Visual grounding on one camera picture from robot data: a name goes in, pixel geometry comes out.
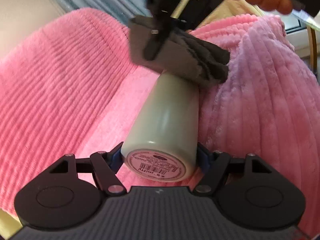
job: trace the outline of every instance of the metal pin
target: metal pin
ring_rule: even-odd
[[[108,191],[113,194],[119,194],[124,191],[124,187],[121,185],[111,185],[108,187]]]
[[[210,191],[211,191],[211,187],[209,185],[198,185],[198,186],[196,186],[196,192],[208,193]]]

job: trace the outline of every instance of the bottle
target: bottle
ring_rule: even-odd
[[[139,176],[177,182],[196,166],[199,89],[185,79],[162,73],[137,119],[121,153]]]

